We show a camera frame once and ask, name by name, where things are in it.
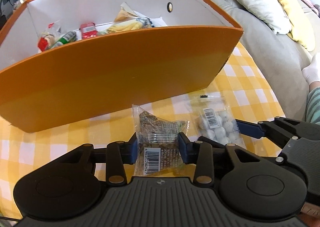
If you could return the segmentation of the clear bag white round candies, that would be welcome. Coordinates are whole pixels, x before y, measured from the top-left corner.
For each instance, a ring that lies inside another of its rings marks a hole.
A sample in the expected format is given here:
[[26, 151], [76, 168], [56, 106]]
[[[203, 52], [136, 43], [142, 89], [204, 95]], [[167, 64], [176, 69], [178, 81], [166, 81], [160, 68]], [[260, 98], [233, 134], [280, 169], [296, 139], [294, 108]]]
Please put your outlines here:
[[237, 144], [245, 148], [236, 120], [222, 96], [198, 95], [186, 102], [198, 135], [226, 145]]

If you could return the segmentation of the clear bag brown green snack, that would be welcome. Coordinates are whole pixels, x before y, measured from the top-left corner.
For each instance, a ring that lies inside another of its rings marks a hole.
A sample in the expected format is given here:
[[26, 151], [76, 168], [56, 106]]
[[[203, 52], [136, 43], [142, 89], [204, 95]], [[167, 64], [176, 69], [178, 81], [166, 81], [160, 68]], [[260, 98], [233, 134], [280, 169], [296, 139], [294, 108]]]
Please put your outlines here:
[[178, 134], [187, 133], [189, 121], [168, 121], [142, 107], [132, 106], [138, 142], [135, 176], [182, 176], [185, 165], [178, 149]]

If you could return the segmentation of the red snack bar wrapper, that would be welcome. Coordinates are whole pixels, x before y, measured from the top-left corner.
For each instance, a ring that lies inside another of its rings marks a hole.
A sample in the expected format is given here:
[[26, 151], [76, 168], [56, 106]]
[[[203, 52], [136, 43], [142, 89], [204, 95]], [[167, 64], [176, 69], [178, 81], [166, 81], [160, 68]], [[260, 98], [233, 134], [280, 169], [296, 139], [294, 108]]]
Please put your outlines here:
[[80, 34], [83, 40], [96, 37], [97, 33], [98, 31], [96, 29], [95, 23], [93, 22], [83, 23], [80, 25]]

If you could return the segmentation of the clear packet brown date snack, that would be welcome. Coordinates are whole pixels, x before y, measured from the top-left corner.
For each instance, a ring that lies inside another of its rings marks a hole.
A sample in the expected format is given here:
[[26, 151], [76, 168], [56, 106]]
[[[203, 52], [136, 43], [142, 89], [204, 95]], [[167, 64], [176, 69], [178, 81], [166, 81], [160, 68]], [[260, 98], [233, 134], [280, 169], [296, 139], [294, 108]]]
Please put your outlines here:
[[47, 25], [45, 31], [40, 33], [38, 39], [38, 49], [40, 51], [48, 50], [62, 36], [60, 20]]

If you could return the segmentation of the yellow white checkered tablecloth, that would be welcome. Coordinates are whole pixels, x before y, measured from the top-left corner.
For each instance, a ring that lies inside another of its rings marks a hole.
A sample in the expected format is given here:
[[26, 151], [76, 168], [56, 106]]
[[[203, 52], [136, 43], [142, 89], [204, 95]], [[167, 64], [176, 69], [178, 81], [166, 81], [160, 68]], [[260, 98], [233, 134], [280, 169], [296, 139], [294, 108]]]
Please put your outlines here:
[[238, 120], [269, 121], [284, 112], [253, 58], [237, 44], [227, 63], [204, 90], [148, 103], [47, 129], [25, 133], [1, 120], [1, 215], [20, 219], [13, 198], [15, 184], [35, 169], [88, 145], [106, 147], [136, 135], [133, 165], [125, 168], [126, 181], [137, 176], [189, 176], [178, 135], [195, 141], [204, 136], [221, 144], [235, 143], [260, 156], [278, 154], [266, 138], [242, 137]]

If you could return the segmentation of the green striped trousers leg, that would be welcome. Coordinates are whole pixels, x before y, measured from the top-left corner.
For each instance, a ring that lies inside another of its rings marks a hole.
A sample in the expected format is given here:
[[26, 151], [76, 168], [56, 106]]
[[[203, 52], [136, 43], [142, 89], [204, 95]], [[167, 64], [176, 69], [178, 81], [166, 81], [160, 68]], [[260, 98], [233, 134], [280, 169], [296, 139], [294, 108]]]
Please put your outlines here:
[[320, 88], [316, 87], [308, 94], [306, 104], [306, 122], [320, 124]]

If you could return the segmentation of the white socked foot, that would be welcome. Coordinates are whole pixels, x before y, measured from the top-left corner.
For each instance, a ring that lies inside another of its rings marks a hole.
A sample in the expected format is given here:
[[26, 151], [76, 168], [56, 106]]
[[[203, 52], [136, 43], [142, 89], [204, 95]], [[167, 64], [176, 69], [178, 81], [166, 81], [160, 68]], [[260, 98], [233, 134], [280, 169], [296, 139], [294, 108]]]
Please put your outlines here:
[[314, 55], [310, 64], [303, 68], [302, 74], [310, 88], [312, 85], [319, 84], [319, 56]]

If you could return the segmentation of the beige sofa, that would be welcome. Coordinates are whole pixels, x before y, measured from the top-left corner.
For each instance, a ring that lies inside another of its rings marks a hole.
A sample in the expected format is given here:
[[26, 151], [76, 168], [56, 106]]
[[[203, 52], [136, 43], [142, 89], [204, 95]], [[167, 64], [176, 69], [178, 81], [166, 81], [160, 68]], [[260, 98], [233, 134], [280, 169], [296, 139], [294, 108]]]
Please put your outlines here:
[[211, 0], [238, 22], [240, 42], [253, 57], [273, 89], [285, 115], [305, 120], [309, 85], [302, 70], [318, 53], [307, 51], [287, 34], [275, 34], [269, 26], [246, 10], [237, 0]]

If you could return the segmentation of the orange cardboard box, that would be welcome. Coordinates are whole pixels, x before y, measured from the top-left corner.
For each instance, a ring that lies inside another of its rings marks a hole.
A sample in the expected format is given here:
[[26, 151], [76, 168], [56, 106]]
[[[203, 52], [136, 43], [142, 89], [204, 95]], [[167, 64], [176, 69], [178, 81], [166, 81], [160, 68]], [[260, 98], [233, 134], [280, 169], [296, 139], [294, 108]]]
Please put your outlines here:
[[[107, 25], [123, 2], [165, 26], [39, 52], [49, 23]], [[26, 0], [1, 30], [1, 117], [33, 133], [206, 88], [242, 33], [211, 0]]]

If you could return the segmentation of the yellow pillow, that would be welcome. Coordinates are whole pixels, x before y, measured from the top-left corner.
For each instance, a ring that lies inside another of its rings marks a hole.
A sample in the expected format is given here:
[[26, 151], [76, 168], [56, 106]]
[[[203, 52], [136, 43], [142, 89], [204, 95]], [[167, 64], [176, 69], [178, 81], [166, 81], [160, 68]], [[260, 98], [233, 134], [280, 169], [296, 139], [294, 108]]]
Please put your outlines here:
[[311, 53], [319, 52], [319, 17], [301, 0], [278, 0], [292, 25], [287, 34]]

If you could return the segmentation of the green can snack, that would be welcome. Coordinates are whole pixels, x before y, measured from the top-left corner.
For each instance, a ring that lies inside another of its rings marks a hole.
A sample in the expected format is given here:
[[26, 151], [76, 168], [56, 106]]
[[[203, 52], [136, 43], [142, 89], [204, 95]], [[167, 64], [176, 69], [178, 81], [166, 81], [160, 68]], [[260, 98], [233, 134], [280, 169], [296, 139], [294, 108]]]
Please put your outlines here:
[[59, 46], [63, 46], [65, 44], [71, 43], [76, 41], [76, 32], [69, 31], [65, 35], [63, 35], [61, 38], [59, 38], [52, 46], [51, 49], [57, 48]]

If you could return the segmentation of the yellow snack bag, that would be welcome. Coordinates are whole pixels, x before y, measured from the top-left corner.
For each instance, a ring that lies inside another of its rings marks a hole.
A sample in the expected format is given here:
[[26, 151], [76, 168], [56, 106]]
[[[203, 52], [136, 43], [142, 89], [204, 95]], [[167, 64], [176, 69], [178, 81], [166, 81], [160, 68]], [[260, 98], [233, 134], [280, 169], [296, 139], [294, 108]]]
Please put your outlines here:
[[131, 20], [127, 20], [123, 22], [113, 23], [110, 27], [106, 28], [105, 30], [97, 32], [97, 35], [100, 36], [100, 35], [113, 34], [113, 33], [119, 33], [124, 31], [153, 28], [153, 27], [154, 25], [149, 18], [138, 17], [138, 18], [133, 18]]

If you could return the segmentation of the white orange snack packet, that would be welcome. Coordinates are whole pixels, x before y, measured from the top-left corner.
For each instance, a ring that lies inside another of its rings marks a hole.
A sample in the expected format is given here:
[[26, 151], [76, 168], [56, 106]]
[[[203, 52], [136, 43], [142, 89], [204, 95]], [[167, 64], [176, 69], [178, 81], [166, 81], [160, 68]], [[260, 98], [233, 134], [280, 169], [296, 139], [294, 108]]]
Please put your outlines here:
[[118, 12], [114, 22], [125, 22], [129, 20], [148, 20], [152, 27], [167, 27], [168, 25], [164, 22], [163, 18], [149, 18], [140, 12], [134, 11], [131, 7], [126, 3], [123, 2], [120, 5], [120, 11]]

